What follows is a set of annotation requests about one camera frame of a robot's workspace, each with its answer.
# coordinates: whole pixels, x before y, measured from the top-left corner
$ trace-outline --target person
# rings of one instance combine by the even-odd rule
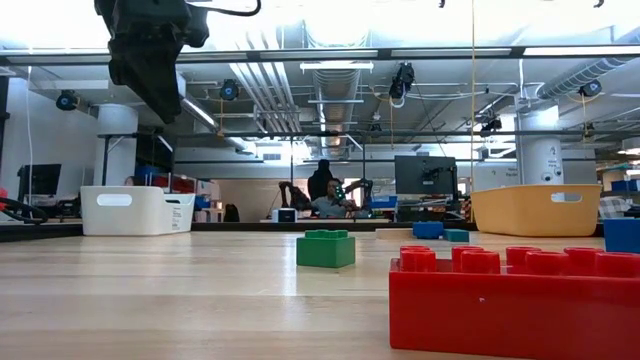
[[[327,196],[327,184],[333,179],[331,170],[329,170],[329,160],[322,159],[318,161],[318,170],[307,180],[307,189],[311,201],[320,197]]]
[[[353,202],[336,197],[336,187],[340,186],[340,181],[331,179],[327,183],[327,195],[319,197],[311,202],[311,206],[317,211],[322,219],[327,218],[345,218],[347,211],[360,210]]]

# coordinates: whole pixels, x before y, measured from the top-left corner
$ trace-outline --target white column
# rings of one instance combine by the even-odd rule
[[[98,135],[132,134],[138,131],[138,112],[120,104],[100,105]],[[110,146],[118,141],[112,138]],[[97,139],[93,184],[102,185],[104,139]],[[107,159],[107,186],[121,186],[127,177],[133,176],[136,167],[136,139],[124,138],[109,152]]]
[[[520,113],[520,130],[558,130],[558,106]],[[559,136],[521,136],[518,152],[524,183],[564,184],[562,146]]]

